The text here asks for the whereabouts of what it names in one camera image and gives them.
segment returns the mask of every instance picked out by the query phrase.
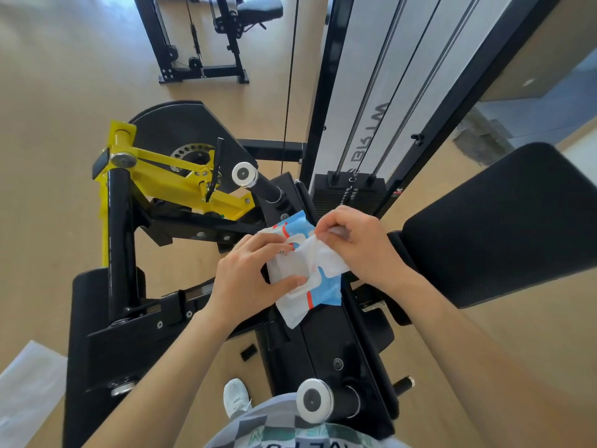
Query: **wooden floor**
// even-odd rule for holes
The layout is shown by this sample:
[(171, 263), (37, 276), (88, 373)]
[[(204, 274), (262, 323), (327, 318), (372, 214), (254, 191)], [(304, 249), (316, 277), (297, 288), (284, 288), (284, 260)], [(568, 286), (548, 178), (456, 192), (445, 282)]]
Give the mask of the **wooden floor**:
[[(295, 0), (283, 3), (282, 19), (239, 41), (249, 85), (230, 78), (160, 86), (132, 0), (0, 0), (0, 370), (30, 339), (67, 354), (71, 281), (100, 265), (98, 188), (90, 168), (105, 147), (109, 119), (196, 99), (239, 138), (282, 138)], [(289, 140), (305, 139), (325, 6), (326, 0), (300, 2)], [(184, 3), (167, 0), (163, 12), (185, 61), (192, 43)], [(205, 62), (231, 63), (225, 37), (211, 28), (208, 5), (192, 5), (192, 15)], [(280, 168), (260, 166), (272, 176)], [(297, 165), (286, 169), (296, 173)], [(480, 170), (446, 142), (386, 214), (385, 226), (399, 229)], [(148, 295), (157, 297), (212, 277), (219, 255), (207, 242), (158, 248), (138, 235), (137, 258)], [(538, 377), (597, 415), (596, 285), (597, 272), (588, 271), (467, 313)], [(417, 381), (400, 400), (398, 437), (414, 447), (483, 446), (415, 330), (395, 327), (395, 336), (382, 354), (388, 373), (392, 380), (410, 374)], [(251, 342), (252, 333), (223, 346), (178, 447), (203, 446), (226, 423), (221, 392), (230, 378), (245, 381), (254, 403), (270, 396), (259, 357), (243, 363), (239, 356)], [(62, 418), (63, 403), (30, 446), (59, 446)]]

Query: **yellow metal frame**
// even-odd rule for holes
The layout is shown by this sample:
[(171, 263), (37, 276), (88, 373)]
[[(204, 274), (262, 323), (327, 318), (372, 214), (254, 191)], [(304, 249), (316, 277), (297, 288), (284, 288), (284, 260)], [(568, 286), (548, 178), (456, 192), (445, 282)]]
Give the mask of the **yellow metal frame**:
[[(108, 149), (110, 157), (116, 153), (129, 153), (137, 158), (134, 166), (127, 168), (131, 179), (141, 192), (148, 197), (163, 199), (175, 204), (181, 204), (197, 210), (199, 213), (217, 212), (229, 220), (238, 220), (255, 207), (252, 195), (248, 192), (240, 198), (220, 192), (216, 188), (208, 203), (205, 195), (208, 184), (211, 182), (214, 167), (214, 151), (210, 150), (210, 162), (206, 165), (197, 165), (175, 157), (168, 157), (156, 152), (139, 149), (132, 146), (137, 133), (137, 127), (121, 121), (112, 121), (108, 135)], [(174, 172), (152, 165), (146, 160), (163, 165), (175, 166), (190, 173), (183, 177)], [(108, 266), (108, 171), (116, 168), (112, 161), (95, 178), (101, 183), (100, 217), (102, 227), (102, 263)]]

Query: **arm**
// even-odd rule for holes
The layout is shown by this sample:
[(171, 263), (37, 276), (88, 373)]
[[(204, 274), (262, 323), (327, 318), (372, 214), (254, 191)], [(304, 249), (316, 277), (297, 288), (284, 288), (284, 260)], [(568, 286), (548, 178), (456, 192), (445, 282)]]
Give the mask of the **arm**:
[(276, 234), (245, 236), (218, 263), (214, 289), (180, 336), (86, 442), (86, 448), (172, 447), (220, 346), (235, 326), (305, 283), (265, 282), (261, 268), (292, 246)]
[[(327, 232), (336, 225), (347, 227), (348, 241)], [(339, 207), (319, 221), (315, 233), (359, 278), (391, 296), (406, 311), (489, 445), (595, 446), (589, 426), (564, 399), (519, 367), (425, 278), (403, 263), (377, 218)]]

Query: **hand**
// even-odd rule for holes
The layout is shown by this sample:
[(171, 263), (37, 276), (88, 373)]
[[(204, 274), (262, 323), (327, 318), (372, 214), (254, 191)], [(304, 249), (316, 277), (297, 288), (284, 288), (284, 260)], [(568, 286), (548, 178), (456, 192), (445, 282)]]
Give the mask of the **hand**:
[(267, 261), (280, 252), (293, 250), (285, 241), (274, 233), (246, 235), (218, 262), (214, 289), (205, 309), (212, 311), (214, 317), (222, 318), (230, 331), (307, 282), (307, 277), (293, 275), (268, 284), (261, 275)]
[[(334, 226), (345, 226), (350, 232), (348, 240), (328, 232)], [(325, 214), (315, 234), (341, 256), (357, 277), (390, 296), (399, 284), (398, 274), (416, 274), (396, 253), (382, 223), (351, 207), (339, 206)]]

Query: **weight stack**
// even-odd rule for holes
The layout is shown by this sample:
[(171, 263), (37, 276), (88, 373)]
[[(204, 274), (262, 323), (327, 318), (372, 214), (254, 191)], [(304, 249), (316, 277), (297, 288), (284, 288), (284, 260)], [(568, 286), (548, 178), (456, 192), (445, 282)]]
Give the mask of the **weight stack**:
[(324, 216), (341, 204), (354, 207), (365, 214), (373, 215), (386, 195), (386, 183), (382, 178), (369, 182), (368, 174), (346, 171), (334, 175), (316, 174), (313, 184), (313, 204), (318, 217)]

